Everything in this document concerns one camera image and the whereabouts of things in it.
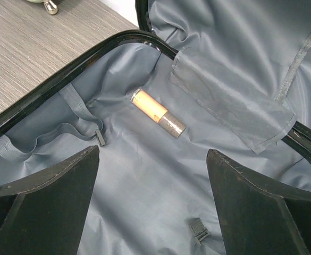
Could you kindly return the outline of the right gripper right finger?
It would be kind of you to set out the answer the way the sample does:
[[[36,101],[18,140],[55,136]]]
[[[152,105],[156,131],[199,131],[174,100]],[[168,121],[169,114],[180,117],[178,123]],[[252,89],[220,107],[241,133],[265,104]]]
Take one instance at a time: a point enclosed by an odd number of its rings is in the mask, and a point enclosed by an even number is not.
[[[311,192],[215,149],[206,163],[227,254],[311,254]]]

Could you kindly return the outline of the white black space suitcase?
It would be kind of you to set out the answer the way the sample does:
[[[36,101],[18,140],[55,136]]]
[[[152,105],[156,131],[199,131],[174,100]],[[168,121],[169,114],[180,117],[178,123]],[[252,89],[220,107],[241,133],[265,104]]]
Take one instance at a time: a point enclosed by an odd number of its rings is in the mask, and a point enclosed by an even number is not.
[[[227,254],[211,149],[311,192],[311,1],[136,1],[95,45],[0,113],[0,186],[90,146],[76,254]],[[176,139],[130,99],[186,125]]]

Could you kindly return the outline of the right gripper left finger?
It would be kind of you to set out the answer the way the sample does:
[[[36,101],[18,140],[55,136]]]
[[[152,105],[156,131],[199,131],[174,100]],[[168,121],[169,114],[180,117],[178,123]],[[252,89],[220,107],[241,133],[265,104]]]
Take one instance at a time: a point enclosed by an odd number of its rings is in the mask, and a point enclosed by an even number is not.
[[[90,146],[0,186],[0,254],[76,254],[99,166]]]

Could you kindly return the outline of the round mini drawer cabinet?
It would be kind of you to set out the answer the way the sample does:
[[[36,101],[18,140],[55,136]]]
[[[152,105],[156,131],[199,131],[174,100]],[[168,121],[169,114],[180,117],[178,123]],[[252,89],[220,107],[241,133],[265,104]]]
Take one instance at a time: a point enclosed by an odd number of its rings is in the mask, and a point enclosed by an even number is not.
[[[52,0],[26,0],[26,1],[34,4],[43,4],[46,12],[49,15],[56,15],[58,13],[58,7]]]

